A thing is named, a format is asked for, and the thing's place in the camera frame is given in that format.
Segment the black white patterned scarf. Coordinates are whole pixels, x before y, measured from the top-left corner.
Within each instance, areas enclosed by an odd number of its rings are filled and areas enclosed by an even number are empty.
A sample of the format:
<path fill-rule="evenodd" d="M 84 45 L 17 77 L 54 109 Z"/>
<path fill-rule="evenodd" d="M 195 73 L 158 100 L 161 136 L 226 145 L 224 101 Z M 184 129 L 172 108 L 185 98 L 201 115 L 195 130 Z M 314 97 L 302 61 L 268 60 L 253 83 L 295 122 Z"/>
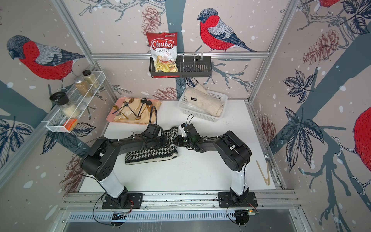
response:
<path fill-rule="evenodd" d="M 146 149 L 128 152 L 125 154 L 125 164 L 135 165 L 141 163 L 150 163 L 158 161 L 167 161 L 178 156 L 177 146 L 173 143 L 173 139 L 178 135 L 178 128 L 171 127 L 165 130 L 164 134 L 167 136 L 167 145 L 160 149 Z"/>

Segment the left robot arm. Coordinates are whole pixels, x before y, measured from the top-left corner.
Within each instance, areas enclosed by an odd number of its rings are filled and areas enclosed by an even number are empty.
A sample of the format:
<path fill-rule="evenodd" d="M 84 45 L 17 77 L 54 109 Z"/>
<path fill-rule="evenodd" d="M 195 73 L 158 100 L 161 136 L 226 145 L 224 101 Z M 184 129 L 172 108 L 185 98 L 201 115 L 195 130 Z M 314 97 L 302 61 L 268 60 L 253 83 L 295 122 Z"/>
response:
<path fill-rule="evenodd" d="M 148 125 L 140 134 L 124 139 L 100 137 L 82 158 L 80 167 L 93 176 L 110 197 L 118 199 L 125 190 L 113 171 L 118 156 L 128 152 L 160 149 L 167 144 L 167 135 L 162 127 L 155 124 Z"/>

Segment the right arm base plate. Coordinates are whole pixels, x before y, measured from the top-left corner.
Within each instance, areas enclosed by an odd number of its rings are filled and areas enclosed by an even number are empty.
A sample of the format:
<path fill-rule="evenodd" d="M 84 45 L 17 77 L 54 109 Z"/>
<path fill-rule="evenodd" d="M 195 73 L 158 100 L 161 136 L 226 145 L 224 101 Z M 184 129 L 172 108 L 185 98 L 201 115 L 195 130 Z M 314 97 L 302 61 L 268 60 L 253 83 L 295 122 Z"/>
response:
<path fill-rule="evenodd" d="M 254 192 L 247 191 L 243 195 L 238 196 L 233 191 L 219 192 L 217 196 L 220 208 L 228 207 L 258 207 L 257 198 Z"/>

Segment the beige knitted scarf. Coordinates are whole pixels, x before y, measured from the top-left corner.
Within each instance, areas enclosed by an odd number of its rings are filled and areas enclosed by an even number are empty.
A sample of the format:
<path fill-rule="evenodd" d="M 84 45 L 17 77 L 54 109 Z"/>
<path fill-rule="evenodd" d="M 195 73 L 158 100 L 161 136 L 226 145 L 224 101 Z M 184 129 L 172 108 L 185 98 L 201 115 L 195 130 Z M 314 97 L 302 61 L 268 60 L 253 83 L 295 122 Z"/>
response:
<path fill-rule="evenodd" d="M 224 104 L 213 98 L 201 84 L 193 88 L 187 88 L 184 94 L 188 102 L 206 111 L 213 117 L 220 117 Z"/>

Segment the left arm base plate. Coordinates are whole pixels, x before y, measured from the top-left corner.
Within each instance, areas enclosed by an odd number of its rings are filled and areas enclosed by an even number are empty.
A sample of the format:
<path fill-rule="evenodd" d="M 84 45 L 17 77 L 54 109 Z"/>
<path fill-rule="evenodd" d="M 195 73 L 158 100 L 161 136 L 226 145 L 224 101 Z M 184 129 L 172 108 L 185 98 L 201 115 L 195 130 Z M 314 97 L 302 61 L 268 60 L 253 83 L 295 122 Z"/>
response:
<path fill-rule="evenodd" d="M 123 193 L 118 198 L 113 198 L 106 193 L 102 209 L 140 209 L 143 196 L 143 193 Z"/>

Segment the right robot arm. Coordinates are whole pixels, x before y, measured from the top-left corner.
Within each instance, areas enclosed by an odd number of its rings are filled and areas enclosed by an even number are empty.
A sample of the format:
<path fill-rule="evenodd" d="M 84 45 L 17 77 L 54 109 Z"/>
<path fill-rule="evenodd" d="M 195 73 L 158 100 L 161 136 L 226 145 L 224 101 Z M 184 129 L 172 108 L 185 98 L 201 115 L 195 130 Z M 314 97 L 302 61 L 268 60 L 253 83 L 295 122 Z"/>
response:
<path fill-rule="evenodd" d="M 229 130 L 220 136 L 202 137 L 193 124 L 186 123 L 181 125 L 181 132 L 182 135 L 173 139 L 176 146 L 200 153 L 217 151 L 226 166 L 232 171 L 231 194 L 242 198 L 249 193 L 246 168 L 250 162 L 252 151 L 235 133 Z"/>

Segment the white plastic basket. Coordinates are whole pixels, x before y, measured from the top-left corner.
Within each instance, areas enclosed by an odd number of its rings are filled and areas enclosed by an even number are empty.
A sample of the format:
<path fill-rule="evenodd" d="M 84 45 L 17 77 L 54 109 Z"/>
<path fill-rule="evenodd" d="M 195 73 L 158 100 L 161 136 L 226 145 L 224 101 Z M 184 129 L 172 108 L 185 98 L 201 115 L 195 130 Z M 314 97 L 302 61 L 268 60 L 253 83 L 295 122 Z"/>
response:
<path fill-rule="evenodd" d="M 178 101 L 178 108 L 182 111 L 182 113 L 186 115 L 192 114 L 196 118 L 204 119 L 204 120 L 211 121 L 211 122 L 217 122 L 218 120 L 223 118 L 226 105 L 227 105 L 227 101 L 228 101 L 228 97 L 226 94 L 218 93 L 218 92 L 211 91 L 211 90 L 208 90 L 207 92 L 212 98 L 218 100 L 219 102 L 223 104 L 223 110 L 219 117 L 214 117 L 208 114 L 205 110 L 193 105 L 191 102 L 189 102 L 186 99 L 185 93 L 182 94 L 182 96 L 180 97 Z"/>

